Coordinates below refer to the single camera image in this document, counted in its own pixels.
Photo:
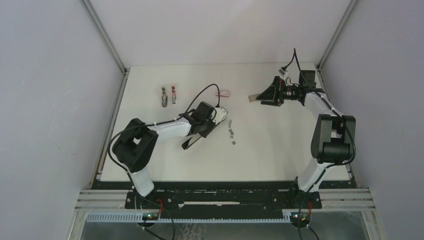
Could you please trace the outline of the right aluminium frame post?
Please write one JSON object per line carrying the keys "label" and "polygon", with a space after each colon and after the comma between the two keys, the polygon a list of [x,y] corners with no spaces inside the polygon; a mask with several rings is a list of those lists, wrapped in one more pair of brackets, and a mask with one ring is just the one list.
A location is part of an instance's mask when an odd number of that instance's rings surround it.
{"label": "right aluminium frame post", "polygon": [[328,58],[330,57],[330,54],[332,53],[336,43],[338,42],[339,37],[342,35],[346,25],[348,24],[348,21],[350,20],[356,6],[358,5],[360,1],[359,0],[350,0],[340,21],[338,22],[336,29],[330,38],[329,43],[327,44],[323,55],[321,56],[318,64],[316,65],[316,68],[318,71],[322,71],[325,63],[327,62]]}

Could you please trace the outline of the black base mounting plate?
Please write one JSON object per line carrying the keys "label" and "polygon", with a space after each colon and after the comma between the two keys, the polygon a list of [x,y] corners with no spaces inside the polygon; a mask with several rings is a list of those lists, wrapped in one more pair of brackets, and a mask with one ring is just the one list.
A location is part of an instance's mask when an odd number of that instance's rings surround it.
{"label": "black base mounting plate", "polygon": [[129,182],[98,181],[83,190],[78,206],[102,210],[162,210],[174,219],[280,219],[285,211],[355,210],[368,197],[349,180],[324,181],[300,190],[286,181],[155,181],[144,197]]}

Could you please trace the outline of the aluminium front rail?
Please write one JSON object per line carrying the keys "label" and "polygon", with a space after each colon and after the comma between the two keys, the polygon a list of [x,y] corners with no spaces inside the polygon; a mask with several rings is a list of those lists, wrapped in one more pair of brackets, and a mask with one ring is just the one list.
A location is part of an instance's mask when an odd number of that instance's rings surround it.
{"label": "aluminium front rail", "polygon": [[[135,200],[131,190],[82,190],[75,210],[118,211],[129,209]],[[264,210],[294,211],[375,211],[376,207],[369,189],[321,189],[307,199],[291,200],[285,189],[248,190],[157,190],[142,202],[148,209],[149,201],[160,204],[167,210],[181,210],[191,206],[261,206]]]}

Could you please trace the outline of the black and grey large stapler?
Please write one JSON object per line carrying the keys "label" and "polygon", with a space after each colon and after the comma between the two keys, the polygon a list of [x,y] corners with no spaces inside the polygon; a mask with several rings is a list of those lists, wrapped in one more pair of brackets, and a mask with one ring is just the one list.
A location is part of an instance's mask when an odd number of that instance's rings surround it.
{"label": "black and grey large stapler", "polygon": [[200,118],[196,119],[192,116],[185,114],[183,116],[188,120],[191,125],[189,133],[187,136],[190,136],[182,145],[183,150],[189,149],[195,142],[200,140],[201,138],[206,138],[217,126],[219,126],[223,121],[227,119],[227,115],[223,117],[215,117],[212,118]]}

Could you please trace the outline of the aluminium frame corner post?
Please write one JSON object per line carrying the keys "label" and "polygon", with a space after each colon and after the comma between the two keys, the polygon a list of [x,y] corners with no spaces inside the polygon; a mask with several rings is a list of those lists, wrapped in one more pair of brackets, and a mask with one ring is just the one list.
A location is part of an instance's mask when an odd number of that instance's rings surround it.
{"label": "aluminium frame corner post", "polygon": [[127,72],[127,68],[125,67],[124,62],[122,61],[122,58],[120,57],[115,45],[113,44],[113,41],[109,36],[104,24],[102,23],[102,20],[100,19],[97,11],[95,10],[93,3],[90,0],[79,0],[79,2],[81,3],[84,11],[92,22],[95,30],[100,36],[103,44],[105,45],[115,64],[119,68],[120,72],[125,75]]}

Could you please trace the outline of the open grey staple box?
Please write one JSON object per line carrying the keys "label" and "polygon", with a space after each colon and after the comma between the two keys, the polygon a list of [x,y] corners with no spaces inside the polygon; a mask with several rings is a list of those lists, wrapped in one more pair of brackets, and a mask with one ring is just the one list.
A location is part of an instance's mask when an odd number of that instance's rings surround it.
{"label": "open grey staple box", "polygon": [[248,96],[249,102],[254,102],[257,100],[258,94],[252,94]]}

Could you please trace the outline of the red white staple box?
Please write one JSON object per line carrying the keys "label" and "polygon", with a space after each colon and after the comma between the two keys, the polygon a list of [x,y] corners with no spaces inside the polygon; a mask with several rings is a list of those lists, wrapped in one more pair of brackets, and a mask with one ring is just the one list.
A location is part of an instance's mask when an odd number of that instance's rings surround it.
{"label": "red white staple box", "polygon": [[228,98],[230,96],[230,91],[227,89],[220,89],[215,95],[221,98]]}

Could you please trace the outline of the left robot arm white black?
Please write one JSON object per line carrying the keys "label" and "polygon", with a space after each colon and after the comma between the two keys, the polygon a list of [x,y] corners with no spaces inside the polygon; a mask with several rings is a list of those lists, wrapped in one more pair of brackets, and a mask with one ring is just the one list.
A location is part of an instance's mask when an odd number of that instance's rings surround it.
{"label": "left robot arm white black", "polygon": [[219,106],[202,101],[197,108],[180,113],[173,120],[147,124],[134,118],[124,130],[112,137],[107,146],[107,155],[129,177],[134,192],[138,194],[138,204],[149,209],[157,200],[147,169],[156,145],[173,138],[186,137],[181,147],[187,150],[219,125],[219,110]]}

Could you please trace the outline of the beige small stapler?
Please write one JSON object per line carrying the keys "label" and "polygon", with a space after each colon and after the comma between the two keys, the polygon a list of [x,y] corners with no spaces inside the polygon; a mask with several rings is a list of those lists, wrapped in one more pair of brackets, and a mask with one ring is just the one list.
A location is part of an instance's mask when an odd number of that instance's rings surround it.
{"label": "beige small stapler", "polygon": [[163,108],[167,107],[168,105],[168,95],[166,88],[164,86],[161,87],[161,106]]}

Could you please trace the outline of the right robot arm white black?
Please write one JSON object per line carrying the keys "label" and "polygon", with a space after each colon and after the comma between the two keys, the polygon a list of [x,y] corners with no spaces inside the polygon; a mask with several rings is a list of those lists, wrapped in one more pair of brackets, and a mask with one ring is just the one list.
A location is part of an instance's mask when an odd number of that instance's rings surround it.
{"label": "right robot arm white black", "polygon": [[303,79],[299,84],[289,85],[286,83],[288,78],[289,71],[279,69],[279,75],[255,100],[273,107],[280,107],[285,101],[298,101],[316,119],[310,144],[312,159],[296,178],[297,189],[289,194],[289,203],[302,208],[309,201],[308,193],[318,191],[331,168],[348,165],[354,160],[356,119],[338,111],[316,83]]}

